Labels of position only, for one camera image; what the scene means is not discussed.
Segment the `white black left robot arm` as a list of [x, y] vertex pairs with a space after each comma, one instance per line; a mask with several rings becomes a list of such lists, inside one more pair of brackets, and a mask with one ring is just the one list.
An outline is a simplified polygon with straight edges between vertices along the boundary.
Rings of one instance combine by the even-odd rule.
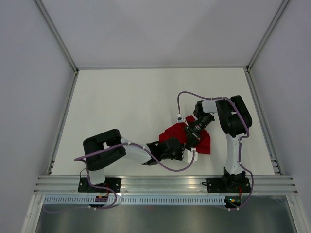
[[184, 145], [176, 138], [133, 146], [118, 129], [89, 137], [83, 141], [89, 187], [102, 192], [106, 187], [104, 169], [121, 158], [130, 158], [142, 165], [156, 165], [163, 160], [183, 160]]

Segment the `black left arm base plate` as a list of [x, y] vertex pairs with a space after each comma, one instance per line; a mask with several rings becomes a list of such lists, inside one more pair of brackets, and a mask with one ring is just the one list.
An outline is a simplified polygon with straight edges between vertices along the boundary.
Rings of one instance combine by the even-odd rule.
[[114, 192], [119, 193], [120, 188], [121, 188], [121, 178], [115, 178], [115, 177], [106, 178], [104, 183], [93, 184], [93, 185], [89, 184], [88, 179], [86, 177], [80, 178], [79, 185], [78, 185], [78, 193], [110, 192], [109, 190], [103, 189], [103, 187], [109, 188], [113, 190]]

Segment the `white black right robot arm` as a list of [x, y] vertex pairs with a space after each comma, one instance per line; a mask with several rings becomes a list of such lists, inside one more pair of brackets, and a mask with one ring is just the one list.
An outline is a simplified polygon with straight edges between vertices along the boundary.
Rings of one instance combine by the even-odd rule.
[[250, 193], [251, 183], [242, 165], [243, 140], [249, 137], [252, 118], [241, 96], [217, 98], [197, 102], [193, 112], [197, 120], [184, 128], [186, 148], [194, 148], [202, 140], [200, 133], [218, 115], [222, 131], [226, 135], [226, 163], [223, 175], [207, 178], [202, 185], [209, 193]]

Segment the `red cloth napkin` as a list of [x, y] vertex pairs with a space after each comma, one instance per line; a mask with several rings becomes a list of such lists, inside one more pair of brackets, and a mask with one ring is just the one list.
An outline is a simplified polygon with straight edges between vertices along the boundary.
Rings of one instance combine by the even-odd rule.
[[[174, 137], [177, 138], [181, 144], [185, 144], [187, 141], [186, 133], [184, 131], [185, 127], [186, 123], [175, 123], [159, 135], [159, 141], [164, 142], [165, 140]], [[197, 152], [201, 154], [210, 154], [211, 138], [209, 133], [206, 130], [203, 130], [200, 133], [200, 136], [202, 140], [195, 146]]]

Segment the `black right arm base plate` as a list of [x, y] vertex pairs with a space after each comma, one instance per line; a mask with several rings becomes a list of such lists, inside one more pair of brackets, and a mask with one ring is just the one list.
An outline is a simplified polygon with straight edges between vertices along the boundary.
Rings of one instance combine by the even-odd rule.
[[223, 178], [206, 178], [202, 185], [207, 187], [208, 193], [250, 193], [251, 185], [248, 178], [225, 181]]

